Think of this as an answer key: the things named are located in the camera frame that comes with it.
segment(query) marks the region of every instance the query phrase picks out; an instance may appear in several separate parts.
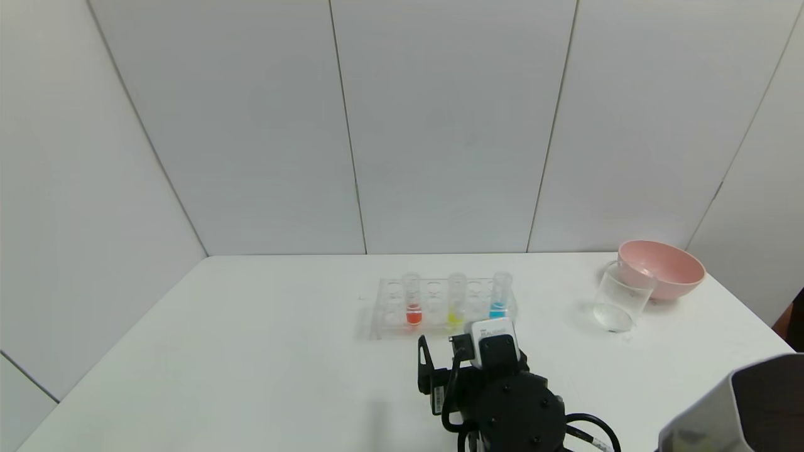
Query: blue liquid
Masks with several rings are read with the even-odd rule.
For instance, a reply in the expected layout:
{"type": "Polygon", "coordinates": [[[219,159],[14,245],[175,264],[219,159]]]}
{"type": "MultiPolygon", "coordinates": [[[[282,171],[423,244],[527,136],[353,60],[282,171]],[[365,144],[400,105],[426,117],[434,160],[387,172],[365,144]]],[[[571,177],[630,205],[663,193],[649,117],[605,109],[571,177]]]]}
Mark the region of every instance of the blue liquid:
{"type": "Polygon", "coordinates": [[[489,310],[489,318],[505,317],[506,309],[504,302],[491,303],[491,310],[489,310]]]}

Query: white label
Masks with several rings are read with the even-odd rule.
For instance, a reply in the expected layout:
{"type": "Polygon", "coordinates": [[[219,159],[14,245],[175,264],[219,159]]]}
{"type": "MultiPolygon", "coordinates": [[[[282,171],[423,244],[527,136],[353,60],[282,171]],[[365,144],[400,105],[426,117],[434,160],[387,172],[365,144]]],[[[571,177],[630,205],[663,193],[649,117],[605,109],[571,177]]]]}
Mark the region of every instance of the white label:
{"type": "Polygon", "coordinates": [[[433,404],[435,405],[436,414],[441,414],[444,408],[444,387],[436,386],[433,388],[433,404]]]}

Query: gray object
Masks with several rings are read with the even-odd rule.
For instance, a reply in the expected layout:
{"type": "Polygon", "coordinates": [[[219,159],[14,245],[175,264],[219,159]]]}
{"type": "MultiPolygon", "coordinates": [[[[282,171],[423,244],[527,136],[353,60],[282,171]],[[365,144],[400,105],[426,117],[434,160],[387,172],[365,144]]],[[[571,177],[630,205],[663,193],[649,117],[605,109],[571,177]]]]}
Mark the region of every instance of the gray object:
{"type": "Polygon", "coordinates": [[[659,434],[659,452],[802,450],[804,354],[729,374],[659,434]]]}

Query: test tube with red liquid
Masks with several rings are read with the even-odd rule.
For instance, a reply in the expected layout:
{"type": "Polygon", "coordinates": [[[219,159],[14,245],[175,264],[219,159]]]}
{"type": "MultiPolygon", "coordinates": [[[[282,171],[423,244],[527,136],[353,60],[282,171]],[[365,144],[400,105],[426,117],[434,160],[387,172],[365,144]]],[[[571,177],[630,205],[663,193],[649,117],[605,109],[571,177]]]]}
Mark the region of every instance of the test tube with red liquid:
{"type": "Polygon", "coordinates": [[[418,273],[406,273],[402,277],[402,291],[408,324],[418,325],[421,323],[421,282],[418,273]]]}

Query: wall panel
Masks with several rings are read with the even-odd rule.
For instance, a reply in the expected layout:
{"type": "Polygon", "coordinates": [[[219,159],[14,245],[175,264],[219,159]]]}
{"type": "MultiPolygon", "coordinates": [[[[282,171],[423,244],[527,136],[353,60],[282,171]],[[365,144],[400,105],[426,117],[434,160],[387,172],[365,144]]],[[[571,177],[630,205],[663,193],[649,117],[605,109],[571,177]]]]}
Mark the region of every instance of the wall panel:
{"type": "Polygon", "coordinates": [[[800,0],[582,0],[530,251],[687,246],[800,0]]]}

